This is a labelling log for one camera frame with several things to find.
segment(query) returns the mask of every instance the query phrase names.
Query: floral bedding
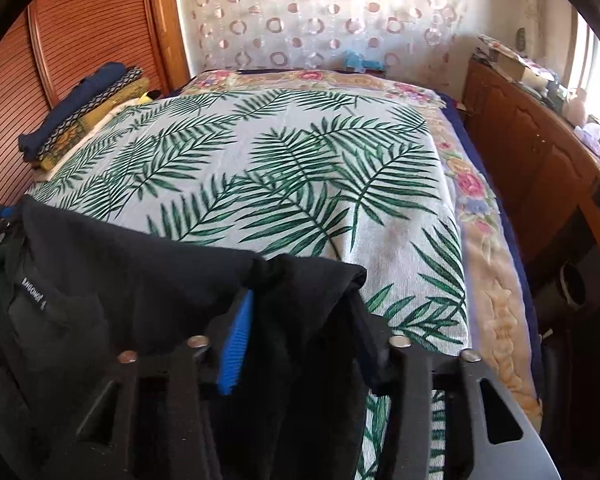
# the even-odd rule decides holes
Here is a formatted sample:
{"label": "floral bedding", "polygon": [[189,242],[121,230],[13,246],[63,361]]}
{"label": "floral bedding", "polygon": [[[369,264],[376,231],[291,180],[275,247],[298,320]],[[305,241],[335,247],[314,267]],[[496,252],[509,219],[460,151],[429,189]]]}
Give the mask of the floral bedding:
{"label": "floral bedding", "polygon": [[[30,192],[183,242],[361,264],[370,311],[426,348],[479,348],[538,422],[496,201],[443,106],[366,75],[208,72],[122,112]],[[432,399],[430,475],[442,478],[444,403]],[[375,474],[388,410],[368,396],[356,478]]]}

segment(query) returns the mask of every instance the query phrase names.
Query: blue textured strip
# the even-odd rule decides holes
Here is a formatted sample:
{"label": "blue textured strip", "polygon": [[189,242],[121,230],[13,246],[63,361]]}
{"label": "blue textured strip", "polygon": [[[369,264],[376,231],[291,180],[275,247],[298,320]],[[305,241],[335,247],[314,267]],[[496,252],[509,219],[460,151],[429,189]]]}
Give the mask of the blue textured strip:
{"label": "blue textured strip", "polygon": [[253,292],[248,290],[220,355],[220,372],[218,374],[218,390],[222,395],[229,395],[238,383],[244,353],[247,351],[251,320],[253,319]]}

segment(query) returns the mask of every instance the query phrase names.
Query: navy blue folded garment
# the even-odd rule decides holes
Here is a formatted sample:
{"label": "navy blue folded garment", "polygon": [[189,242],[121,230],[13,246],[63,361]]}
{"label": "navy blue folded garment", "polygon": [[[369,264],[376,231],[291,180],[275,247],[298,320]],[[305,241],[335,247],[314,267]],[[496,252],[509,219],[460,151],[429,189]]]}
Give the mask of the navy blue folded garment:
{"label": "navy blue folded garment", "polygon": [[80,81],[69,95],[49,112],[42,125],[35,132],[18,136],[18,148],[24,153],[24,160],[27,162],[36,160],[38,150],[62,121],[87,104],[96,95],[104,92],[110,85],[125,75],[125,72],[126,68],[122,63],[110,61],[97,69],[92,75]]}

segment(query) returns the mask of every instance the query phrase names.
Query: bedspread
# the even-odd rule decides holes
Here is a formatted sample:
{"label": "bedspread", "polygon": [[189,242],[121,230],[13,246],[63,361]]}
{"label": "bedspread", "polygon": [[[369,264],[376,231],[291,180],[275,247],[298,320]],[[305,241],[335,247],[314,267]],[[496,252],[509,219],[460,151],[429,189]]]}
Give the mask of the bedspread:
{"label": "bedspread", "polygon": [[[520,283],[493,193],[441,106],[371,76],[209,72],[128,108],[31,192],[183,242],[365,266],[370,311],[426,348],[478,347],[533,420]],[[444,403],[432,397],[441,478]],[[389,402],[367,408],[356,478],[375,473]]]}

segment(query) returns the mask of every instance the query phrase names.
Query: light blue object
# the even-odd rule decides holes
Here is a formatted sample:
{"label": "light blue object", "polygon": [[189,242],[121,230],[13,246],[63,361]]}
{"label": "light blue object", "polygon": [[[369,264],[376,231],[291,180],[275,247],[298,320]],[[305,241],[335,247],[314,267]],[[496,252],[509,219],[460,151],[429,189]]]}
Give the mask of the light blue object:
{"label": "light blue object", "polygon": [[366,61],[362,54],[347,50],[344,53],[344,67],[352,68],[354,72],[364,72],[365,70],[379,70],[384,72],[384,63],[379,61]]}
{"label": "light blue object", "polygon": [[220,355],[220,371],[218,374],[218,391],[221,395],[229,395],[238,383],[244,353],[247,351],[251,321],[253,320],[253,292],[248,290],[229,328],[222,354]]}

